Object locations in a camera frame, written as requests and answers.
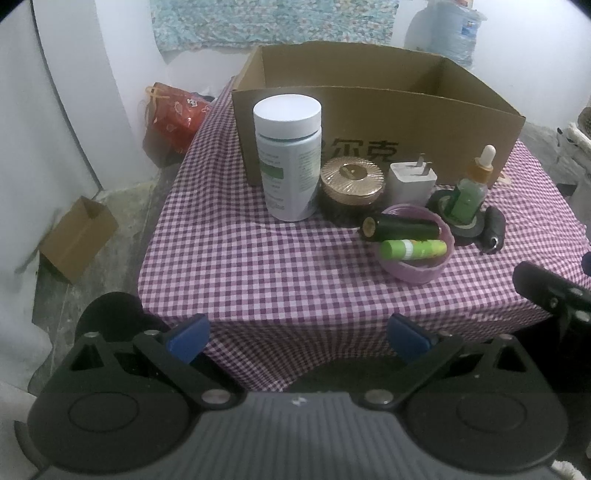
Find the gold jar lid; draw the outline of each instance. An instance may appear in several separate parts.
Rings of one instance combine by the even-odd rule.
[[[383,172],[365,158],[333,158],[320,170],[320,178],[326,194],[344,205],[368,205],[384,189]]]

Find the round jar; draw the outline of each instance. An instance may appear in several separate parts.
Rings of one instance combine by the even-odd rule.
[[[267,210],[284,222],[308,218],[316,211],[320,177],[320,102],[275,95],[258,102],[253,114]]]

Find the dropper bottle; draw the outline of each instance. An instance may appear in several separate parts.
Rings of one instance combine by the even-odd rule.
[[[466,178],[458,182],[447,202],[443,212],[447,220],[457,225],[469,225],[474,220],[488,194],[486,184],[492,174],[495,155],[495,147],[487,145],[482,155],[474,159],[466,172]]]

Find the checkered tablecloth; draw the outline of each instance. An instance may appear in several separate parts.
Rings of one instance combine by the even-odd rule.
[[[511,332],[546,317],[513,289],[519,262],[587,288],[591,278],[580,267],[589,249],[582,225],[522,143],[505,173],[512,185],[497,183],[487,199],[507,218],[503,251],[459,248],[440,278],[411,286],[382,271],[354,229],[319,214],[282,223],[267,212],[262,189],[246,184],[226,89],[164,205],[139,295],[171,325],[206,313],[207,353],[253,390],[282,390],[331,359],[389,353],[394,312],[466,339]]]

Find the small cardboard box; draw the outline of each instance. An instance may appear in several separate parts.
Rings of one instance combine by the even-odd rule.
[[[74,283],[116,230],[117,220],[106,206],[80,197],[39,250]]]
[[[322,104],[323,159],[354,155],[413,161],[426,153],[441,184],[454,184],[484,146],[497,151],[494,183],[525,118],[491,88],[437,55],[359,43],[314,41],[256,48],[232,101],[249,184],[261,182],[252,109],[282,93]]]

